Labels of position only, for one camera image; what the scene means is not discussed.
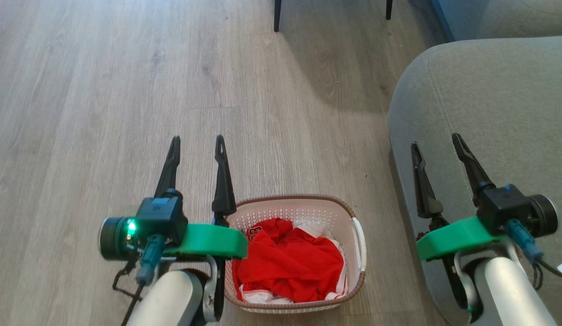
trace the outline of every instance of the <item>fabric upholstery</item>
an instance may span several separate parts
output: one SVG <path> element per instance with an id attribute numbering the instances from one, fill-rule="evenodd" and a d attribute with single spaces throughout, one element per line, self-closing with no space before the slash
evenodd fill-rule
<path id="1" fill-rule="evenodd" d="M 414 141 L 444 217 L 453 222 L 476 214 L 452 145 L 458 132 L 496 185 L 513 183 L 527 196 L 544 194 L 554 202 L 558 232 L 538 244 L 547 262 L 562 263 L 562 37 L 460 41 L 427 50 L 403 73 L 388 126 L 414 235 L 428 230 L 415 204 Z M 457 308 L 442 263 L 422 267 L 444 317 L 465 324 L 467 313 Z M 562 280 L 545 272 L 539 295 L 562 325 Z"/>
<path id="2" fill-rule="evenodd" d="M 562 35 L 562 0 L 433 0 L 452 40 Z"/>

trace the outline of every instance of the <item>blue cable connector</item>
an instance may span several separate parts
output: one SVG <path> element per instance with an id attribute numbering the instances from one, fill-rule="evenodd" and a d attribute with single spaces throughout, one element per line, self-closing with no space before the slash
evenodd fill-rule
<path id="1" fill-rule="evenodd" d="M 531 264 L 535 263 L 537 259 L 541 259 L 544 255 L 542 250 L 535 244 L 534 237 L 519 220 L 511 219 L 506 223 L 506 234 L 523 250 L 524 256 Z"/>
<path id="2" fill-rule="evenodd" d="M 165 242 L 162 235 L 153 235 L 148 239 L 142 259 L 140 260 L 140 269 L 136 274 L 136 282 L 138 284 L 150 285 L 154 280 L 156 266 L 158 266 L 162 254 L 164 252 Z"/>

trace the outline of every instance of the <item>laminate floor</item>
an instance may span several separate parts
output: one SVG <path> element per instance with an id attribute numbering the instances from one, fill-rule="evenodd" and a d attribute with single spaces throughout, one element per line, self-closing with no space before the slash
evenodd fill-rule
<path id="1" fill-rule="evenodd" d="M 365 230 L 359 295 L 337 309 L 222 325 L 438 325 L 391 171 L 386 115 L 443 43 L 427 1 L 0 0 L 0 326 L 118 325 L 107 216 L 153 194 L 175 134 L 185 213 L 209 222 L 214 141 L 238 200 L 337 196 Z M 133 283 L 125 281 L 125 286 Z"/>

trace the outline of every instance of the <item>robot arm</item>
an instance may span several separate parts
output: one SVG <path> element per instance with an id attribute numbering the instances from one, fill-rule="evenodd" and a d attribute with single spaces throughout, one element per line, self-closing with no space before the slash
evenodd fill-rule
<path id="1" fill-rule="evenodd" d="M 107 218 L 100 230 L 100 253 L 105 260 L 126 262 L 112 288 L 132 298 L 123 325 L 201 326 L 221 318 L 225 291 L 225 261 L 247 255 L 248 240 L 230 229 L 226 217 L 236 211 L 224 138 L 216 138 L 218 164 L 212 224 L 192 224 L 175 190 L 180 163 L 180 138 L 171 143 L 154 197 L 145 198 L 134 217 Z M 139 261 L 138 291 L 117 287 Z M 211 276 L 196 270 L 169 272 L 173 262 L 209 263 Z M 144 299 L 142 289 L 158 281 Z"/>
<path id="2" fill-rule="evenodd" d="M 535 268 L 545 266 L 534 238 L 556 231 L 554 206 L 545 196 L 524 196 L 512 184 L 497 188 L 459 134 L 453 134 L 452 142 L 466 168 L 477 216 L 452 224 L 442 217 L 442 203 L 434 196 L 425 160 L 413 143 L 418 216 L 431 219 L 430 231 L 418 234 L 418 255 L 425 261 L 443 261 L 457 305 L 471 314 L 470 325 L 556 325 L 528 281 L 512 242 Z"/>
<path id="3" fill-rule="evenodd" d="M 202 282 L 192 272 L 167 272 L 128 320 L 128 326 L 189 326 L 202 303 Z"/>

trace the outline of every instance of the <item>basket handle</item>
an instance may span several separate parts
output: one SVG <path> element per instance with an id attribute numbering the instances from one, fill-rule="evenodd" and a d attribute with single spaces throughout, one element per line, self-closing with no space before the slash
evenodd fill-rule
<path id="1" fill-rule="evenodd" d="M 365 235 L 363 235 L 363 228 L 357 218 L 353 217 L 353 229 L 355 235 L 355 251 L 357 252 L 357 264 L 362 272 L 365 272 L 365 264 L 367 261 L 367 248 L 365 246 Z"/>

